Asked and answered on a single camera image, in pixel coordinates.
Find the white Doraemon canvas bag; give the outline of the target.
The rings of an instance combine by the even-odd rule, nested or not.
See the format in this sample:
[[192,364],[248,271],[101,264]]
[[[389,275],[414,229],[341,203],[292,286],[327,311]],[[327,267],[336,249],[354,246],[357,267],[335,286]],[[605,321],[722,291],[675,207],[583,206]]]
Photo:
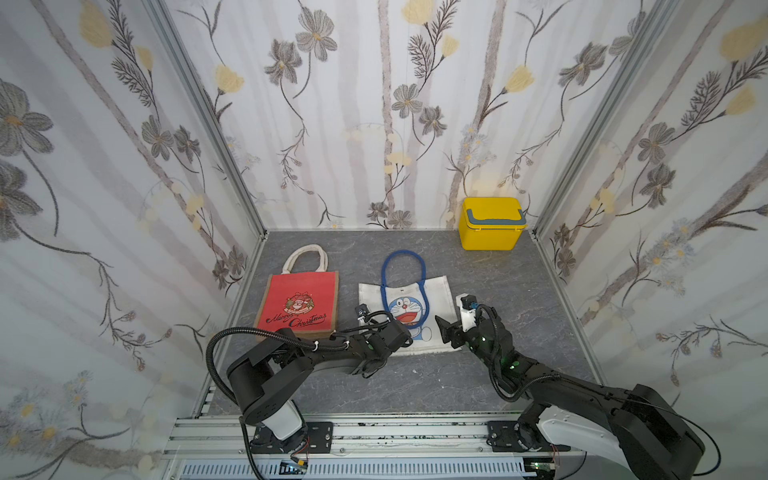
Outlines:
[[[419,267],[419,278],[405,286],[390,286],[387,269],[394,258],[411,257]],[[360,283],[358,303],[370,310],[384,310],[401,323],[411,336],[412,344],[398,350],[395,356],[416,356],[454,352],[444,343],[436,319],[452,324],[458,320],[456,306],[446,276],[429,278],[423,258],[411,250],[397,250],[384,260],[378,285]]]

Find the red Christmas jute bag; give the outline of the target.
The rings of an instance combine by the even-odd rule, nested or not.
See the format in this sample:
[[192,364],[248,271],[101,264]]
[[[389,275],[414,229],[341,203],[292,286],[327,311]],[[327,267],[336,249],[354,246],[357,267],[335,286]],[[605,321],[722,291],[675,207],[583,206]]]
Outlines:
[[[294,273],[300,256],[317,253],[314,271]],[[301,338],[319,339],[337,327],[339,274],[328,270],[328,255],[317,244],[295,250],[280,274],[271,275],[253,326],[277,332],[288,328]]]

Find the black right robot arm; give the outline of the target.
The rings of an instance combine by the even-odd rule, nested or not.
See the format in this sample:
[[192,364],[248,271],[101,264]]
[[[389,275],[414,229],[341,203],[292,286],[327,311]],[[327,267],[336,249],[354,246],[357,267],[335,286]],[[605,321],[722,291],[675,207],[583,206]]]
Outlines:
[[467,347],[488,369],[496,393],[530,404],[513,427],[514,451],[566,445],[602,456],[638,479],[691,479],[705,445],[654,389],[601,386],[520,353],[496,310],[478,304],[472,321],[436,320],[444,343]]

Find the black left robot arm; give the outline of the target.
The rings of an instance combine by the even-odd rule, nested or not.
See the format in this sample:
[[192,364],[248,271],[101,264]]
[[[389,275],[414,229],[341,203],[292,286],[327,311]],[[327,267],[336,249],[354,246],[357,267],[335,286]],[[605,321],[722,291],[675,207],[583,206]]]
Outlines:
[[292,397],[311,374],[338,370],[370,377],[394,353],[413,344],[409,330],[397,320],[369,323],[326,340],[302,339],[290,329],[268,332],[253,327],[229,328],[217,337],[234,335],[262,340],[227,368],[217,386],[238,406],[245,424],[266,427],[286,447],[306,436],[306,422]]

